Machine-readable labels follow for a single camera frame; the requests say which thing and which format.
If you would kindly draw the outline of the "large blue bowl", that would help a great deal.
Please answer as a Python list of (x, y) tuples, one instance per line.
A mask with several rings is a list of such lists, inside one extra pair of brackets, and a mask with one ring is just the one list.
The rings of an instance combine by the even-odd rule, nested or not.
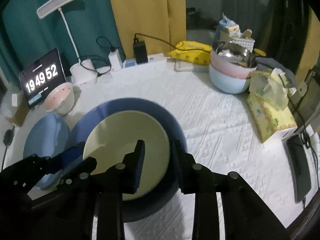
[[(140, 111), (154, 117), (164, 128), (170, 142), (178, 140), (187, 151), (187, 143), (178, 121), (155, 102), (140, 98), (121, 98), (100, 104), (88, 113), (71, 130), (66, 148), (87, 140), (93, 128), (106, 117), (121, 111)], [(125, 223), (136, 222), (159, 211), (178, 190), (178, 181), (174, 161), (170, 159), (166, 174), (159, 184), (146, 195), (123, 202), (123, 220)]]

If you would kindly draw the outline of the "cream yellow bowl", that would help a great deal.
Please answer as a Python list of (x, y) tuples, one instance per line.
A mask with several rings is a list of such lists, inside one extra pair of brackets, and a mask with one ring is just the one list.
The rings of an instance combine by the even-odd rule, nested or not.
[(138, 140), (145, 142), (145, 157), (140, 186), (135, 194), (123, 194), (129, 201), (151, 192), (166, 174), (169, 159), (169, 138), (163, 126), (152, 116), (140, 111), (121, 111), (102, 120), (88, 136), (83, 159), (93, 157), (99, 174), (120, 163), (125, 154), (134, 151)]

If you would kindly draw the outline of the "blue plate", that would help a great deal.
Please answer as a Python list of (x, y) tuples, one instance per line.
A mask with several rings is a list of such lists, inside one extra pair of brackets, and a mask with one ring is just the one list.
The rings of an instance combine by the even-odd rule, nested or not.
[(64, 119), (50, 113), (40, 119), (31, 129), (26, 139), (23, 158), (33, 154), (38, 157), (54, 157), (63, 152), (70, 130)]

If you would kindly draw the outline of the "pink strawberry bowl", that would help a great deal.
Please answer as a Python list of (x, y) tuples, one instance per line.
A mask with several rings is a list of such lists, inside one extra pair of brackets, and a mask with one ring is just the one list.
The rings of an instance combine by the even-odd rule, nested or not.
[(65, 116), (72, 110), (74, 102), (73, 85), (70, 82), (65, 82), (49, 93), (42, 107), (48, 113)]

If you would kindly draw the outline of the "white tablecloth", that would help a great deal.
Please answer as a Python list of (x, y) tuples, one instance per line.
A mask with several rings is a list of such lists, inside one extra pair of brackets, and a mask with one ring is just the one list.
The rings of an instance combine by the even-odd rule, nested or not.
[[(75, 105), (65, 116), (72, 129), (94, 107), (118, 98), (156, 102), (179, 122), (188, 152), (213, 172), (238, 172), (263, 199), (286, 228), (301, 214), (295, 203), (291, 168), (283, 142), (260, 142), (247, 105), (247, 94), (225, 94), (212, 84), (208, 73), (176, 72), (174, 63), (135, 66), (111, 72), (75, 94)], [(4, 167), (22, 159), (31, 128), (47, 113), (30, 111), (15, 129)], [(180, 190), (154, 215), (125, 224), (126, 239), (191, 239), (194, 195)]]

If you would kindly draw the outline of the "black phone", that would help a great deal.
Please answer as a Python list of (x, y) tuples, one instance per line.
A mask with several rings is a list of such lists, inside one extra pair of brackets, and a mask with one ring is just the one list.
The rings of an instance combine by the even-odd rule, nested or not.
[(287, 156), (289, 159), (293, 188), (295, 192), (295, 202), (301, 202), (311, 190), (311, 177), (300, 136), (294, 135), (285, 142), (287, 146)]

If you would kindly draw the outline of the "black round device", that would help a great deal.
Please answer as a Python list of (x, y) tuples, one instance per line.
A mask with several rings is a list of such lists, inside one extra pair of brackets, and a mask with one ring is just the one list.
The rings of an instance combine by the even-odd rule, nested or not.
[(4, 146), (5, 146), (5, 151), (4, 151), (4, 155), (3, 155), (1, 171), (3, 171), (3, 168), (4, 168), (4, 162), (5, 162), (5, 158), (7, 156), (8, 148), (10, 147), (10, 145), (11, 145), (11, 143), (13, 141), (14, 132), (15, 132), (15, 127), (13, 127), (12, 129), (6, 130), (6, 132), (4, 134), (3, 143), (4, 143)]

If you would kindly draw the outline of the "yellow tissue pack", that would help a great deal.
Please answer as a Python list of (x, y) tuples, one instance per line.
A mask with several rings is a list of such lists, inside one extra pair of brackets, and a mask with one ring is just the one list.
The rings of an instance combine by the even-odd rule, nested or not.
[(286, 139), (297, 129), (289, 108), (289, 93), (295, 91), (279, 68), (252, 72), (247, 103), (262, 143)]

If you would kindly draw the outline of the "cardboard box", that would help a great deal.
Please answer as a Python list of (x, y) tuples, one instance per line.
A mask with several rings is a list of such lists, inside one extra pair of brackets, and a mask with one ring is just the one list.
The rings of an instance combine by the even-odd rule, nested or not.
[(22, 103), (13, 118), (7, 118), (7, 121), (17, 127), (22, 127), (23, 123), (29, 113), (27, 101), (23, 98)]

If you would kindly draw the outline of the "metal stand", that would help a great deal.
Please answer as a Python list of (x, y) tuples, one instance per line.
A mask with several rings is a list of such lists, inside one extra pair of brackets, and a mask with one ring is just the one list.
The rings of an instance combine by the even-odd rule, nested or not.
[(304, 127), (311, 125), (312, 128), (319, 126), (319, 66), (314, 66), (307, 73), (290, 98), (289, 108), (296, 121), (298, 134)]

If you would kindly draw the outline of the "tablet showing clock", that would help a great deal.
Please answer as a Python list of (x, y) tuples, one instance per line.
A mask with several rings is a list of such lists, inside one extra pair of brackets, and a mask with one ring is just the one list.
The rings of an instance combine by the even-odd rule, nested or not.
[(51, 50), (19, 74), (21, 88), (29, 109), (32, 109), (66, 82), (59, 50)]

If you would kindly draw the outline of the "small white box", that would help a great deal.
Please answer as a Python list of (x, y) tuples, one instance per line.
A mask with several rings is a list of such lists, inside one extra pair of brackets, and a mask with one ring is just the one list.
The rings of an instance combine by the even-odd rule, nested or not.
[(11, 95), (11, 105), (12, 107), (18, 107), (22, 101), (22, 94), (21, 93), (14, 93)]

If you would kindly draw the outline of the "white charger plug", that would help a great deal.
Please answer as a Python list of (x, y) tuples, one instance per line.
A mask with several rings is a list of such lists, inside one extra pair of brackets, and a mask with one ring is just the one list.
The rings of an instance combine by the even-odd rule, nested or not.
[(119, 71), (123, 67), (123, 62), (120, 58), (119, 50), (111, 51), (108, 55), (111, 67), (114, 71)]

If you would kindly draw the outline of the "light blue bowl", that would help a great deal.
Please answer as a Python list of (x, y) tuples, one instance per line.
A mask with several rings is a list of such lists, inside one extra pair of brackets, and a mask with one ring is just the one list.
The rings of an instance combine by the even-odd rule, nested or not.
[(251, 78), (239, 79), (218, 71), (209, 64), (209, 76), (215, 87), (228, 94), (240, 94), (249, 88)]

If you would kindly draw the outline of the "black power adapter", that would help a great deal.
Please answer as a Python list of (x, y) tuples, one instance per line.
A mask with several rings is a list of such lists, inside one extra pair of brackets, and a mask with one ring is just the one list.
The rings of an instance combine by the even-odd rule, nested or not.
[(137, 64), (148, 62), (148, 55), (144, 41), (139, 41), (137, 38), (135, 38), (133, 41), (133, 52)]

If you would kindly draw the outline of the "pink bowl in stack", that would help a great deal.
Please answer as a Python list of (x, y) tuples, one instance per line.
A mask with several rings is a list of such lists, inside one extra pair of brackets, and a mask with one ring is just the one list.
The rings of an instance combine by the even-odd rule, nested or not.
[(233, 64), (217, 55), (216, 52), (210, 52), (210, 63), (219, 72), (231, 77), (239, 79), (248, 79), (251, 77), (251, 72), (256, 70), (256, 66), (253, 68), (246, 68), (238, 64)]

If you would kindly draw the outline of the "yellow snack bag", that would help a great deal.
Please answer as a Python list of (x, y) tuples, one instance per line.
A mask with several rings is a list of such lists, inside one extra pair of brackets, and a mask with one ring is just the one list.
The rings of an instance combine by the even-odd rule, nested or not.
[(168, 53), (173, 59), (208, 66), (212, 46), (195, 41), (181, 41)]

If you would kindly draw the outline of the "teal curtain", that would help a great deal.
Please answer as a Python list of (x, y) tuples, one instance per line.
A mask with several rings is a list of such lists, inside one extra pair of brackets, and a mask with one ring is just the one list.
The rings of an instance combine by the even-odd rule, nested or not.
[(1, 70), (9, 83), (19, 86), (20, 72), (54, 48), (67, 76), (79, 57), (108, 65), (110, 46), (125, 59), (110, 0), (74, 0), (40, 19), (47, 1), (1, 0)]

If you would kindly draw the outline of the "steel bowl on top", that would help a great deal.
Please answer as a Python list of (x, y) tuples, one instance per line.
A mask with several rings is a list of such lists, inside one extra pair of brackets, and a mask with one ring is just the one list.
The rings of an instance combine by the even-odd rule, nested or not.
[(245, 68), (255, 68), (257, 66), (257, 61), (253, 53), (238, 44), (228, 41), (217, 41), (213, 43), (212, 50), (219, 57), (230, 63)]

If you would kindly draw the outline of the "yellow curtain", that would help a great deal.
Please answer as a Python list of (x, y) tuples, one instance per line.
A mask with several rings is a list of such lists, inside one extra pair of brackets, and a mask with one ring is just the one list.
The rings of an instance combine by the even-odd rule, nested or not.
[(148, 54), (167, 54), (186, 39), (185, 0), (110, 0), (124, 53), (134, 57), (133, 38), (146, 34)]

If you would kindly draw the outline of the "white basket with items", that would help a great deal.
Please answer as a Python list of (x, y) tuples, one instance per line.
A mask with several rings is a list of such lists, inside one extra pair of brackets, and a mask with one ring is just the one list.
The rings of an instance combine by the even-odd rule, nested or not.
[(252, 34), (253, 31), (251, 29), (241, 31), (240, 25), (222, 14), (222, 19), (219, 21), (214, 34), (214, 41), (232, 42), (252, 52), (255, 43)]

